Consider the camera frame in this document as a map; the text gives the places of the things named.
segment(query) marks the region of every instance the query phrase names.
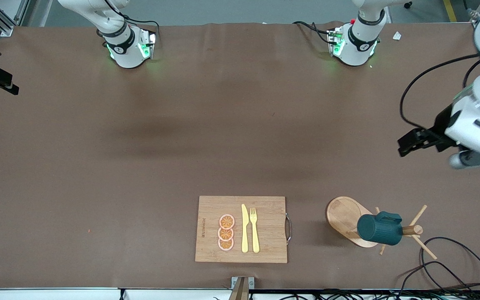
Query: wooden base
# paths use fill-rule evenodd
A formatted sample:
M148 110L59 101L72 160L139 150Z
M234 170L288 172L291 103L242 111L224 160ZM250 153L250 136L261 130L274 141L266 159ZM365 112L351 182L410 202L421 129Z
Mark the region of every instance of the wooden base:
M327 205L327 221L344 237L360 247L370 248L377 245L360 238L357 222L362 215L373 215L368 209L350 197L338 197Z

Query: metal handle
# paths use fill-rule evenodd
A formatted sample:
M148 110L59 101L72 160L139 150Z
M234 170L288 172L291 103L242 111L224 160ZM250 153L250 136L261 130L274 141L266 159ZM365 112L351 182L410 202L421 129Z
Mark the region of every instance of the metal handle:
M292 221L290 220L290 218L288 217L288 213L286 212L284 214L286 216L286 220L288 221L288 238L286 239L286 244L288 245L288 243L290 243L290 239L292 238Z

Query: yellow floor tape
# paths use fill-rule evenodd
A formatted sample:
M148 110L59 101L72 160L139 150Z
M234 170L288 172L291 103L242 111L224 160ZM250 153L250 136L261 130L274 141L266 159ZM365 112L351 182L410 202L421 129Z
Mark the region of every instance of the yellow floor tape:
M444 0L445 10L448 12L447 16L449 17L450 22L457 22L457 17L455 17L455 11L453 11L453 6L451 6L451 0Z

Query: brown table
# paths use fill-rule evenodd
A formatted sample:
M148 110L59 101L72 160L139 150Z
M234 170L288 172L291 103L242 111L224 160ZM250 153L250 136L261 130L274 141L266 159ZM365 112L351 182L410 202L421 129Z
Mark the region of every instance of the brown table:
M0 67L20 86L0 90L0 287L221 287L235 275L257 288L399 287L419 247L353 245L325 219L341 195L407 221L427 204L424 240L480 255L480 169L450 169L454 150L400 158L396 143L411 129L402 91L475 53L470 25L387 25L362 67L296 25L161 31L156 60L135 70L109 59L95 28L17 28L0 41ZM421 79L408 117L431 125L472 63ZM200 195L286 196L288 264L194 262ZM430 248L480 281L463 250ZM407 287L433 286L420 273Z

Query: orange slice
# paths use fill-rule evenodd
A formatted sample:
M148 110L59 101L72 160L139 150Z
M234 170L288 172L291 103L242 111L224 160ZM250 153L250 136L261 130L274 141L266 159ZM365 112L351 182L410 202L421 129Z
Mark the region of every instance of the orange slice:
M235 225L235 219L228 213L221 216L220 227L223 229L231 229Z
M224 242L231 241L233 235L235 234L232 229L219 228L217 232L217 237Z
M223 250L223 251L229 251L235 245L235 241L232 240L232 239L231 239L231 241L218 240L217 242L218 242L217 246L220 247L220 249Z

